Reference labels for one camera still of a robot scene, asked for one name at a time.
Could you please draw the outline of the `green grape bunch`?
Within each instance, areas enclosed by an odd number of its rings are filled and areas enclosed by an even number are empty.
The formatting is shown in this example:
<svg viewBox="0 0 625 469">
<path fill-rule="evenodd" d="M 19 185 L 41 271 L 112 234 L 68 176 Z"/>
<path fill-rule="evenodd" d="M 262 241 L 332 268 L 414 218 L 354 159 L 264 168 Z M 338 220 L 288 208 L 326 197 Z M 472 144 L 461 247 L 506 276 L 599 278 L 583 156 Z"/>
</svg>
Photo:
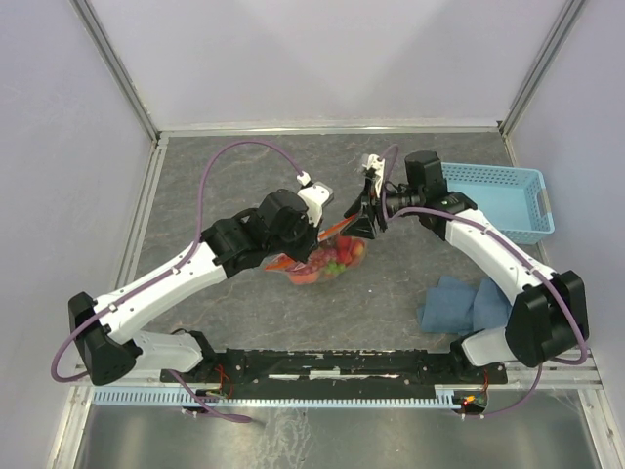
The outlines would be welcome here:
<svg viewBox="0 0 625 469">
<path fill-rule="evenodd" d="M 324 268 L 324 273 L 327 277 L 336 277 L 347 269 L 347 266 L 343 263 L 336 261 L 330 261 Z"/>
</svg>

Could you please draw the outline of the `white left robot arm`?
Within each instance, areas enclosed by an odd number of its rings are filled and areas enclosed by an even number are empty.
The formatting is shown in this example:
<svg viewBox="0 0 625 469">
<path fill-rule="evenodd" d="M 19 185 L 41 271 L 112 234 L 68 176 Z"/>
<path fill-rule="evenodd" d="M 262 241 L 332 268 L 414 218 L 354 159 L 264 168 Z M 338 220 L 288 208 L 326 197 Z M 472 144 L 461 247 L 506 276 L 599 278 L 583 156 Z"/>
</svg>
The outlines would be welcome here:
<svg viewBox="0 0 625 469">
<path fill-rule="evenodd" d="M 298 192 L 281 189 L 259 207 L 220 219 L 176 258 L 111 293 L 85 292 L 68 301 L 71 340 L 85 376 L 96 386 L 132 370 L 172 368 L 204 381 L 215 354 L 199 332 L 151 333 L 144 327 L 192 294 L 254 269 L 277 254 L 305 262 L 317 248 L 324 207 L 333 192 L 320 183 Z"/>
</svg>

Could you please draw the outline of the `red cherry bunch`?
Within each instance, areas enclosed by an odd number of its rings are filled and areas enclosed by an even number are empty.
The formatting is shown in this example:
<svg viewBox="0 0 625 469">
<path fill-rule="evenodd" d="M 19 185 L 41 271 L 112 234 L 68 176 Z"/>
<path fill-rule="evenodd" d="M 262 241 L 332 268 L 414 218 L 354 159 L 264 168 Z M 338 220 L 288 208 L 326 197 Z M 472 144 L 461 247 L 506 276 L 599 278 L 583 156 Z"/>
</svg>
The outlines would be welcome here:
<svg viewBox="0 0 625 469">
<path fill-rule="evenodd" d="M 335 247 L 338 264 L 350 268 L 360 264 L 365 256 L 367 245 L 364 239 L 339 235 L 336 238 Z"/>
</svg>

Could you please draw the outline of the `orange peach fruit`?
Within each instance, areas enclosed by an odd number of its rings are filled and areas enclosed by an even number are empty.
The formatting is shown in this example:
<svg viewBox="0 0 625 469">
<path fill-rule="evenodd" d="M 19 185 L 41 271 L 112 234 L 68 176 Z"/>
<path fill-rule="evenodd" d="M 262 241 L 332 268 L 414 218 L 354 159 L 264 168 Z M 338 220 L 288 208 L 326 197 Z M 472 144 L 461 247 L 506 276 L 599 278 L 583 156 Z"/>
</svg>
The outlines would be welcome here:
<svg viewBox="0 0 625 469">
<path fill-rule="evenodd" d="M 289 280 L 296 285 L 305 285 L 316 283 L 319 280 L 320 271 L 311 267 L 292 271 L 288 274 Z"/>
</svg>

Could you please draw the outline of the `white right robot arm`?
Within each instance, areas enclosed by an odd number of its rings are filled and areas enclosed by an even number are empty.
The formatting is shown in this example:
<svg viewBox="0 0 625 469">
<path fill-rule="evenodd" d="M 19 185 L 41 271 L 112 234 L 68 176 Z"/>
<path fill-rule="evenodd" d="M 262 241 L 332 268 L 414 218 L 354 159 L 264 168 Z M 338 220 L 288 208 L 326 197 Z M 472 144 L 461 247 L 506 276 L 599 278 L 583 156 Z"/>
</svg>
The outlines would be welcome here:
<svg viewBox="0 0 625 469">
<path fill-rule="evenodd" d="M 472 199 L 449 189 L 432 150 L 406 156 L 406 183 L 391 185 L 397 154 L 392 145 L 382 155 L 363 158 L 364 187 L 345 213 L 345 235 L 373 239 L 392 221 L 416 215 L 425 228 L 474 261 L 512 305 L 506 325 L 458 340 L 457 352 L 447 360 L 452 377 L 470 382 L 495 362 L 527 367 L 584 363 L 589 326 L 581 277 L 573 271 L 557 273 L 512 243 Z"/>
</svg>

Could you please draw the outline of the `clear zip bag orange zipper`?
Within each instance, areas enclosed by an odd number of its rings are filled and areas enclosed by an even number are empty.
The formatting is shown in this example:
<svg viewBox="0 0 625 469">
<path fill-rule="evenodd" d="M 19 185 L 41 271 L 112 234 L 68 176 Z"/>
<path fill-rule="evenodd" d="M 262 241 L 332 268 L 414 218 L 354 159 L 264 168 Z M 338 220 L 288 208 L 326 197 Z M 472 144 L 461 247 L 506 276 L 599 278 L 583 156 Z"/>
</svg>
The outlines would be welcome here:
<svg viewBox="0 0 625 469">
<path fill-rule="evenodd" d="M 355 269 L 366 257 L 367 240 L 343 234 L 354 220 L 355 215 L 320 232 L 317 249 L 306 262 L 279 254 L 264 267 L 264 271 L 286 275 L 295 285 L 308 285 L 335 279 Z"/>
</svg>

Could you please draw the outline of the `purple grape bunch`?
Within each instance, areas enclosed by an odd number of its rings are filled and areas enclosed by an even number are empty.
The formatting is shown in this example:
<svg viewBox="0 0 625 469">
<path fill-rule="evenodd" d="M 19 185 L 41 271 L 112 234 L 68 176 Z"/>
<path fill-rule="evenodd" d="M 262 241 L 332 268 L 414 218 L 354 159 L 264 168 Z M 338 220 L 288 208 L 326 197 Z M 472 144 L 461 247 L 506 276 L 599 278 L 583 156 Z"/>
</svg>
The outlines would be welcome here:
<svg viewBox="0 0 625 469">
<path fill-rule="evenodd" d="M 330 261 L 336 261 L 338 251 L 334 247 L 320 247 L 309 257 L 306 267 L 323 270 Z"/>
</svg>

